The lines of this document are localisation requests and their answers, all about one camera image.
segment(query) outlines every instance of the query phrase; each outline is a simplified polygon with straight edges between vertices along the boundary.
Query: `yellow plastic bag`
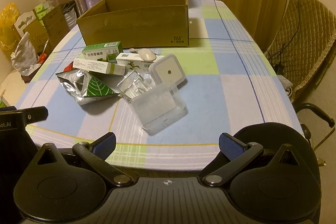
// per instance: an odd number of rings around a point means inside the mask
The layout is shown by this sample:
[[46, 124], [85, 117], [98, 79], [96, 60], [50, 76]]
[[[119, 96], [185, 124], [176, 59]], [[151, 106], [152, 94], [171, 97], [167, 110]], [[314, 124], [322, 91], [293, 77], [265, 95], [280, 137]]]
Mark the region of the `yellow plastic bag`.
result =
[[8, 60], [11, 60], [11, 53], [15, 51], [20, 42], [18, 33], [13, 26], [19, 16], [20, 12], [15, 3], [9, 3], [5, 6], [0, 15], [0, 49]]

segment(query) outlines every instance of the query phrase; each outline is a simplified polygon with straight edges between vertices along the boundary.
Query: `black cable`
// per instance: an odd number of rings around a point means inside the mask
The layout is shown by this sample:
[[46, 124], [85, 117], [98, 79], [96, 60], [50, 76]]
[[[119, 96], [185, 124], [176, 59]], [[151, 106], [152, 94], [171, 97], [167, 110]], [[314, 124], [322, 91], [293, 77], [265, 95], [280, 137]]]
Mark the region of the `black cable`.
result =
[[276, 53], [274, 53], [272, 56], [270, 56], [270, 59], [272, 59], [275, 55], [277, 55], [274, 59], [277, 59], [280, 56], [280, 61], [279, 61], [279, 65], [281, 65], [281, 54], [283, 53], [283, 51], [289, 46], [289, 44], [293, 41], [294, 37], [296, 36], [297, 32], [300, 29], [300, 22], [301, 22], [301, 13], [300, 13], [300, 5], [299, 5], [299, 0], [297, 0], [297, 9], [298, 9], [298, 16], [299, 16], [299, 21], [298, 21], [298, 25], [296, 28], [295, 33], [293, 34], [292, 38], [290, 39], [290, 41], [285, 45], [285, 43], [282, 45], [281, 49], [279, 51], [277, 51]]
[[268, 55], [269, 55], [269, 60], [268, 60], [268, 61], [270, 62], [271, 66], [273, 67], [273, 64], [272, 64], [272, 56], [271, 56], [269, 50], [262, 50], [262, 51], [263, 51], [263, 53], [265, 53], [265, 52], [268, 53]]

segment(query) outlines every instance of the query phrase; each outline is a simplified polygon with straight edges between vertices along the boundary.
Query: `small box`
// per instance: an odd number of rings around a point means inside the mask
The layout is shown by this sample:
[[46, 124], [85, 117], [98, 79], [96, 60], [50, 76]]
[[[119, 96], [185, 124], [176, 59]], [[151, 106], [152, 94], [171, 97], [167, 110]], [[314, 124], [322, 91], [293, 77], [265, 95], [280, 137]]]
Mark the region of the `small box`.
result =
[[125, 67], [108, 62], [88, 60], [75, 58], [73, 61], [73, 68], [84, 69], [94, 72], [100, 72], [108, 75], [121, 75], [125, 74]]
[[40, 12], [42, 12], [43, 10], [45, 10], [43, 3], [39, 4], [38, 6], [35, 7], [35, 12], [38, 14]]
[[116, 57], [123, 52], [120, 41], [86, 46], [82, 51], [84, 58], [89, 60], [116, 63]]
[[[157, 61], [159, 59], [161, 59], [162, 57], [164, 57], [164, 55], [157, 55], [156, 59], [153, 61]], [[149, 66], [153, 63], [153, 62], [148, 62], [148, 61], [144, 61], [139, 57], [139, 54], [135, 54], [135, 53], [120, 53], [117, 58], [117, 64], [118, 65], [122, 65], [126, 67], [126, 70], [134, 70], [136, 68], [144, 71], [145, 73], [149, 73], [148, 69]]]
[[47, 13], [48, 13], [47, 10], [38, 13], [37, 18], [39, 19], [39, 21], [42, 20], [42, 17], [44, 17]]

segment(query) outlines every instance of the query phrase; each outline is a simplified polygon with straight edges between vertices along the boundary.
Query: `open cardboard box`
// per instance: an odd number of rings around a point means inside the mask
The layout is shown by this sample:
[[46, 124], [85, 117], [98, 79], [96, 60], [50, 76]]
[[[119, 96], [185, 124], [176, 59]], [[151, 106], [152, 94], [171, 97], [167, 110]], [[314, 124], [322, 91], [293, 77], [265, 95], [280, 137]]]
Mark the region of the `open cardboard box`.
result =
[[188, 0], [101, 0], [77, 23], [86, 45], [188, 46]]
[[45, 49], [45, 53], [49, 55], [69, 32], [69, 28], [60, 5], [47, 13], [42, 20], [44, 27], [36, 18], [24, 29], [24, 32], [29, 32], [29, 39], [38, 54], [43, 51], [49, 39]]

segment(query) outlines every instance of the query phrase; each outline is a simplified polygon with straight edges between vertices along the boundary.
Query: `screw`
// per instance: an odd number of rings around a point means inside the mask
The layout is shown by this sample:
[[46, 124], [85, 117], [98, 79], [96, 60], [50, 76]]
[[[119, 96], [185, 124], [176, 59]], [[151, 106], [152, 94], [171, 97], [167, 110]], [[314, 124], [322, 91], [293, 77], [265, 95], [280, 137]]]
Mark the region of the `screw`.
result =
[[210, 185], [220, 183], [222, 181], [222, 178], [218, 175], [208, 175], [205, 177], [205, 180]]
[[126, 175], [117, 175], [113, 178], [113, 180], [118, 184], [124, 184], [130, 181], [129, 176]]

